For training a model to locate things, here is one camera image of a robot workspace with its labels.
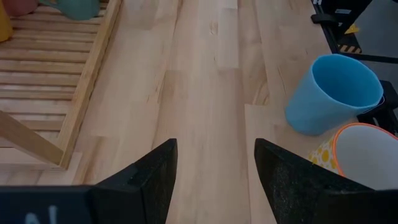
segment wood grain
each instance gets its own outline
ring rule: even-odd
[[[72,91],[0,90],[0,98],[4,99],[71,100],[72,97]]]
[[[102,16],[105,16],[105,14],[106,14],[105,10],[99,10],[98,16],[102,17]]]
[[[70,107],[65,105],[38,105],[33,103],[0,103],[0,111],[9,114],[63,115]]]
[[[33,172],[14,172],[7,179],[7,185],[35,185],[40,177],[40,171]]]
[[[73,107],[89,104],[73,183],[95,184],[177,138],[167,223],[275,223],[258,178],[254,140],[306,156],[334,131],[303,136],[284,118],[284,106],[312,61],[330,53],[322,28],[308,19],[313,13],[310,1],[298,0],[125,1],[90,102],[80,91],[72,101]],[[16,38],[29,38],[17,35],[27,31],[16,30]],[[32,37],[93,41],[92,35],[66,34]],[[89,78],[83,80],[92,88]],[[68,111],[59,106],[32,111]],[[26,112],[24,105],[3,108]],[[75,124],[61,137],[76,135],[82,117],[67,116]],[[62,145],[73,147],[66,140]],[[70,165],[74,170],[73,159]],[[40,178],[34,172],[4,176],[22,183]],[[70,183],[66,179],[55,182]]]
[[[0,124],[0,136],[17,145],[18,150],[44,162],[60,163],[62,150],[2,111]]]
[[[0,84],[3,85],[77,86],[78,81],[79,77],[0,77]]]
[[[13,40],[0,44],[0,49],[58,50],[66,52],[90,52],[91,43],[38,42],[33,40]]]
[[[68,52],[26,52],[25,50],[4,49],[0,51],[0,59],[3,60],[30,60],[37,62],[76,62],[85,63],[88,53]]]
[[[49,164],[44,163],[34,157],[14,148],[14,144],[10,143],[9,147],[3,147],[0,150],[0,169],[6,171],[22,170],[26,166],[46,167]]]
[[[66,75],[80,75],[82,71],[83,65],[79,63],[76,63],[73,66],[15,63],[0,64],[0,72],[58,73]]]
[[[99,4],[99,8],[100,8],[100,9],[106,9],[107,6],[108,6],[108,3],[106,3],[106,2],[101,2],[101,3]]]
[[[62,22],[42,22],[42,21],[11,21],[15,29],[29,29],[41,31],[59,31],[59,32],[76,32],[95,34],[98,30],[98,25],[93,24],[67,24]]]
[[[74,152],[70,160],[68,170],[65,171],[43,171],[37,180],[37,185],[70,185],[75,178],[82,153]]]
[[[60,131],[62,128],[62,121],[35,121],[35,120],[21,120],[23,125],[34,131]]]
[[[72,156],[73,146],[77,138],[78,128],[83,121],[88,106],[88,100],[94,88],[98,70],[100,69],[106,46],[112,33],[113,25],[120,8],[121,1],[113,0],[109,3],[104,21],[99,27],[93,50],[90,52],[85,67],[81,73],[80,81],[75,90],[72,108],[65,117],[65,125],[58,136],[57,145],[64,150],[61,167],[67,167]]]
[[[39,30],[14,30],[15,39],[55,40],[69,42],[94,42],[95,34],[52,32]]]

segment pink cup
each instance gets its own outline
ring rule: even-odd
[[[36,10],[39,0],[2,0],[8,16],[23,16]]]

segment teal cup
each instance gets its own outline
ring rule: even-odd
[[[40,0],[41,3],[54,7],[66,15],[69,19],[82,21],[98,15],[100,11],[99,0]]]

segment orange rim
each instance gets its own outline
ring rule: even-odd
[[[394,136],[393,134],[391,134],[390,132],[388,132],[388,131],[386,131],[386,130],[380,128],[380,127],[377,127],[377,126],[375,126],[375,125],[371,125],[371,124],[358,123],[358,122],[357,122],[357,123],[347,124],[347,125],[343,126],[342,128],[340,128],[340,129],[337,131],[337,133],[335,134],[335,137],[333,138],[332,153],[333,153],[333,158],[334,158],[334,160],[335,160],[335,162],[336,162],[336,166],[337,166],[338,173],[339,173],[339,175],[342,175],[343,177],[345,177],[345,175],[344,175],[344,173],[343,173],[343,170],[341,170],[340,164],[338,163],[337,156],[336,156],[336,143],[337,143],[338,136],[339,136],[345,129],[347,129],[347,128],[351,127],[351,126],[369,126],[369,127],[372,127],[372,128],[376,128],[376,129],[378,129],[378,130],[380,130],[380,131],[382,131],[382,132],[384,132],[384,133],[387,133],[388,135],[390,135],[390,136],[393,137],[394,139],[398,140],[398,138],[397,138],[396,136]]]

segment blue plastic cup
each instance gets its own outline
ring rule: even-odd
[[[318,57],[285,109],[298,132],[319,135],[377,106],[383,88],[361,62],[339,54]]]

